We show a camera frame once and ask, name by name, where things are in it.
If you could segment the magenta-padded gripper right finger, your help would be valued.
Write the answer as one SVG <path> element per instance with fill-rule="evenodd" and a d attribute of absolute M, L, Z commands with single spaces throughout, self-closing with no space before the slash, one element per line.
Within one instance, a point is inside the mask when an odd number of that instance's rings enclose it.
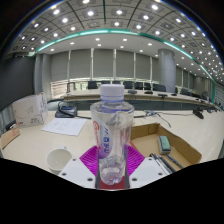
<path fill-rule="evenodd" d="M 167 171 L 158 160 L 144 157 L 135 148 L 127 148 L 127 175 L 131 189 L 140 188 L 167 175 Z"/>

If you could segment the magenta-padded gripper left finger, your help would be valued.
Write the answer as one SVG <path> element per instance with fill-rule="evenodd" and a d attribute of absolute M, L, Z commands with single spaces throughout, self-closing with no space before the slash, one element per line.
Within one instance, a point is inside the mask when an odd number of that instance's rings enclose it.
<path fill-rule="evenodd" d="M 59 177 L 78 186 L 94 189 L 98 175 L 98 155 L 95 146 L 79 158 L 72 158 L 59 173 Z"/>

